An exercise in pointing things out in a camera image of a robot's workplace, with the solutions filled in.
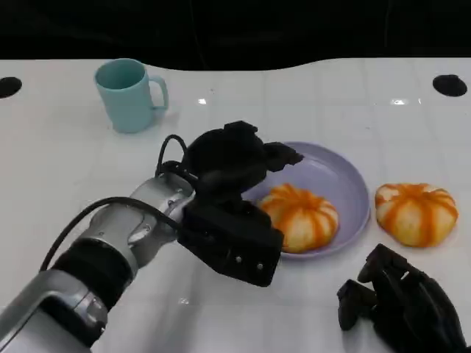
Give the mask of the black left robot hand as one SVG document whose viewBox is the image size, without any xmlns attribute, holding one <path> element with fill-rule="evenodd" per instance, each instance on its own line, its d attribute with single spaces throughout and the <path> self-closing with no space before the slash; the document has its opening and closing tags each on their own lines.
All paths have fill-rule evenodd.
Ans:
<svg viewBox="0 0 471 353">
<path fill-rule="evenodd" d="M 195 177 L 196 198 L 210 203 L 239 199 L 267 173 L 296 165 L 303 156 L 280 142 L 265 143 L 258 128 L 245 121 L 225 124 L 200 135 L 183 156 L 184 169 Z"/>
</svg>

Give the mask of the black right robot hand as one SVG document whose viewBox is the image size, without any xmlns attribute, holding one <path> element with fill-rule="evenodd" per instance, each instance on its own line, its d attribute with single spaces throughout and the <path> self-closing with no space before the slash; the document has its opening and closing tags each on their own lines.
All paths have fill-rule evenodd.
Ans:
<svg viewBox="0 0 471 353">
<path fill-rule="evenodd" d="M 337 297 L 342 330 L 369 319 L 394 352 L 470 351 L 458 313 L 439 283 L 381 243 Z"/>
</svg>

